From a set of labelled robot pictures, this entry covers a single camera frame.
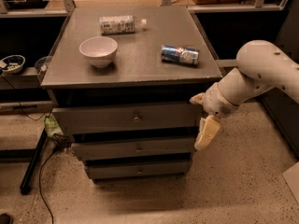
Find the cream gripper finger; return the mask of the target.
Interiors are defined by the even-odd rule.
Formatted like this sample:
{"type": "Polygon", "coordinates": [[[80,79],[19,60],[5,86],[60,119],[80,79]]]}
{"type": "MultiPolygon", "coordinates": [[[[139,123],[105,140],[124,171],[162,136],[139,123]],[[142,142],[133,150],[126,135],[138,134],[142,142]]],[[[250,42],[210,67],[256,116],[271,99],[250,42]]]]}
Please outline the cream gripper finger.
{"type": "Polygon", "coordinates": [[[190,99],[190,103],[193,105],[202,105],[204,103],[205,94],[203,92],[194,95],[190,99]]]}
{"type": "Polygon", "coordinates": [[[208,147],[220,130],[221,120],[215,116],[208,115],[200,119],[199,133],[195,139],[194,147],[202,150],[208,147]]]}

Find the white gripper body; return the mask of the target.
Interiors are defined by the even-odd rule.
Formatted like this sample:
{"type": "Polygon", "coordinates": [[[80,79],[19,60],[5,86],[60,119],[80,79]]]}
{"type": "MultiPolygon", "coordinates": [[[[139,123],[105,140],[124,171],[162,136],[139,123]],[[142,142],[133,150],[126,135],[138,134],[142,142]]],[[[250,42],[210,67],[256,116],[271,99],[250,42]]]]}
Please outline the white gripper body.
{"type": "Polygon", "coordinates": [[[214,83],[206,90],[202,106],[203,110],[207,112],[208,115],[215,116],[218,119],[227,118],[238,109],[238,105],[231,104],[221,94],[218,82],[214,83]]]}

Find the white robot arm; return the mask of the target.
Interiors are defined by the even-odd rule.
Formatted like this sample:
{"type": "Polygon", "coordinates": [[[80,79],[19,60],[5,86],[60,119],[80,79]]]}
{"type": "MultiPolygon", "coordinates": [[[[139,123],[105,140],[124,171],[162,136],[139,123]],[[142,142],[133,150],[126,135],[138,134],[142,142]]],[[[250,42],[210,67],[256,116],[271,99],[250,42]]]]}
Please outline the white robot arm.
{"type": "Polygon", "coordinates": [[[278,88],[299,102],[299,64],[274,44],[253,40],[236,54],[236,67],[190,102],[206,113],[195,139],[197,150],[207,148],[217,135],[221,120],[232,115],[248,99],[278,88]]]}

